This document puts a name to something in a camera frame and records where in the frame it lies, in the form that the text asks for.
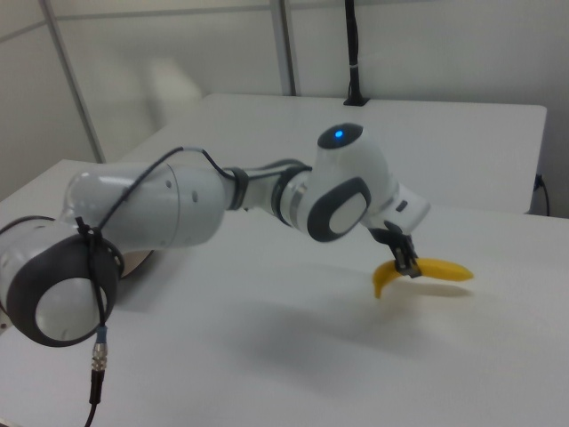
tabletop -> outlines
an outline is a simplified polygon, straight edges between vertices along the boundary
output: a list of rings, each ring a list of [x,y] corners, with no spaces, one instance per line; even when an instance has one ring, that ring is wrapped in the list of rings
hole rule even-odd
[[[0,204],[56,214],[85,167],[61,162]],[[475,278],[401,278],[362,227],[318,244],[257,210],[226,213],[204,245],[150,258],[120,284],[94,425],[566,426],[569,222],[434,205],[420,256]],[[0,417],[83,425],[92,340],[0,337]]]
[[[432,203],[528,212],[546,109],[458,102],[369,101],[213,94],[124,160],[153,160],[180,145],[203,146],[223,165],[283,157],[313,164],[318,136],[353,122],[376,138],[393,174]]]

